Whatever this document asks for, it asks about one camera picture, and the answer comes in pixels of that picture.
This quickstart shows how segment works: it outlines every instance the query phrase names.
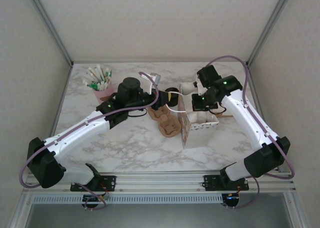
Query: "pen holder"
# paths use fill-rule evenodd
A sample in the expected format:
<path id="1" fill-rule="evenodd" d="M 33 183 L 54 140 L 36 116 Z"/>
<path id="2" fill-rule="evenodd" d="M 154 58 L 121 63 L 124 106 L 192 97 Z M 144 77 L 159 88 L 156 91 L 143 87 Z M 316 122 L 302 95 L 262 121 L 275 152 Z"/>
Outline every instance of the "pen holder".
<path id="1" fill-rule="evenodd" d="M 111 96 L 111 94 L 113 94 L 115 92 L 115 90 L 113 88 L 114 87 L 112 86 L 112 83 L 110 83 L 106 90 L 103 90 L 103 91 L 93 90 L 95 97 L 98 100 L 99 105 L 101 103 L 103 103 L 104 101 L 107 101 L 109 99 L 109 97 Z"/>

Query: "marble surface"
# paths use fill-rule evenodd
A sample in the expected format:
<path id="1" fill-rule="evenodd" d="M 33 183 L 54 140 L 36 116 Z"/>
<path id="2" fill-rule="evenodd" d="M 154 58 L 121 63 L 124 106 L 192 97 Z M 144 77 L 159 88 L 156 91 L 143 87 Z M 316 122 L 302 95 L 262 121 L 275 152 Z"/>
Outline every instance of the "marble surface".
<path id="1" fill-rule="evenodd" d="M 173 63 L 108 63 L 112 82 L 118 84 L 128 76 L 139 78 L 138 72 L 161 75 L 159 89 L 179 87 L 180 82 L 194 81 L 205 62 Z M 98 105 L 91 89 L 82 84 L 81 76 L 88 66 L 75 64 L 68 84 L 56 134 L 81 121 Z M 245 74 L 239 62 L 218 62 L 215 68 L 222 77 L 234 75 L 243 84 Z M 252 101 L 250 89 L 247 91 Z M 158 124 L 145 115 L 128 118 L 105 134 L 83 143 L 66 157 L 74 164 L 91 163 L 99 172 L 197 171 L 218 170 L 252 153 L 246 135 L 234 118 L 219 118 L 207 147 L 183 149 L 181 135 L 166 138 Z"/>

